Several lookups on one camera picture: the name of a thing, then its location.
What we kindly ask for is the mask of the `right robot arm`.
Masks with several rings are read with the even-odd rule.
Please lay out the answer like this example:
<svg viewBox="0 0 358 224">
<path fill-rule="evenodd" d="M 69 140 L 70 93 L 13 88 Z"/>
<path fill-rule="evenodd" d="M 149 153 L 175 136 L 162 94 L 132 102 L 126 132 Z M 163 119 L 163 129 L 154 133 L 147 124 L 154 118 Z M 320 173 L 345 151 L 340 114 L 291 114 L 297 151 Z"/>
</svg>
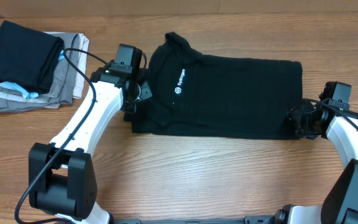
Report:
<svg viewBox="0 0 358 224">
<path fill-rule="evenodd" d="M 266 223 L 358 223 L 358 113 L 342 100 L 304 99 L 288 115 L 297 135 L 328 139 L 344 168 L 320 206 L 286 205 Z"/>
</svg>

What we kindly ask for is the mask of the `black polo shirt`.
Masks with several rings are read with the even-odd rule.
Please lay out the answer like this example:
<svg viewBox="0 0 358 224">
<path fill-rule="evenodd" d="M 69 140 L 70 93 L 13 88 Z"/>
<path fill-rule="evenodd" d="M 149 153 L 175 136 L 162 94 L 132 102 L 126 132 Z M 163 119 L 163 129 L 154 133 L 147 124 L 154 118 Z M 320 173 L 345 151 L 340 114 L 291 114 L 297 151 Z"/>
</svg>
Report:
<svg viewBox="0 0 358 224">
<path fill-rule="evenodd" d="M 124 119 L 134 133 L 295 139 L 288 111 L 303 97 L 300 62 L 206 55 L 169 32 L 151 56 L 151 97 Z"/>
</svg>

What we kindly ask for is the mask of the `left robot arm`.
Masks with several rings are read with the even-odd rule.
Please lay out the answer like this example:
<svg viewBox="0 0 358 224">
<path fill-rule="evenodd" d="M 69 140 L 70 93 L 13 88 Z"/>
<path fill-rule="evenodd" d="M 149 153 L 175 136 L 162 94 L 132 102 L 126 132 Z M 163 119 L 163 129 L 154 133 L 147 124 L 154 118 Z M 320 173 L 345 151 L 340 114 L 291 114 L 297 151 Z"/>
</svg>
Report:
<svg viewBox="0 0 358 224">
<path fill-rule="evenodd" d="M 96 201 L 93 154 L 111 118 L 120 110 L 135 112 L 137 102 L 151 96 L 144 75 L 143 68 L 99 68 L 64 129 L 48 144 L 32 146 L 25 196 L 32 208 L 52 215 L 50 222 L 113 223 Z"/>
</svg>

